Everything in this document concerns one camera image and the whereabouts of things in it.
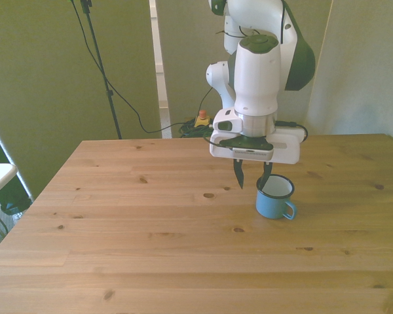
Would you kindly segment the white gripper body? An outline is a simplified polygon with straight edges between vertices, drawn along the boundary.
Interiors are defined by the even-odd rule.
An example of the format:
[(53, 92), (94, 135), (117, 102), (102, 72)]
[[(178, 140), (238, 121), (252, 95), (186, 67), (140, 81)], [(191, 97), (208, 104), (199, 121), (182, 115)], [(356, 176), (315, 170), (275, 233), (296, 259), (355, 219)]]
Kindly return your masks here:
[(304, 134), (302, 129), (289, 128), (276, 128), (266, 137), (214, 131), (210, 138), (210, 153), (220, 158), (295, 164), (299, 161)]

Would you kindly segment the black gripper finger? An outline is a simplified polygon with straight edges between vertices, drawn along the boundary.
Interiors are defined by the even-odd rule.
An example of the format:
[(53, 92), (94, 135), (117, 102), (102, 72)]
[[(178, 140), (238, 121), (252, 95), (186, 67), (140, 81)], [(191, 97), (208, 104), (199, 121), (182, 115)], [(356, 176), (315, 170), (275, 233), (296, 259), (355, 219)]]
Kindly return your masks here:
[(242, 170), (242, 164), (243, 164), (243, 160), (240, 160), (240, 159), (233, 160), (234, 174), (235, 174), (236, 179), (238, 181), (238, 185), (241, 189), (243, 189), (243, 186), (244, 186), (244, 172)]
[(270, 163), (270, 162), (263, 163), (263, 174), (260, 177), (260, 190), (264, 189), (264, 186), (266, 185), (266, 182), (268, 181), (268, 179), (271, 175), (272, 166), (273, 166), (273, 163)]

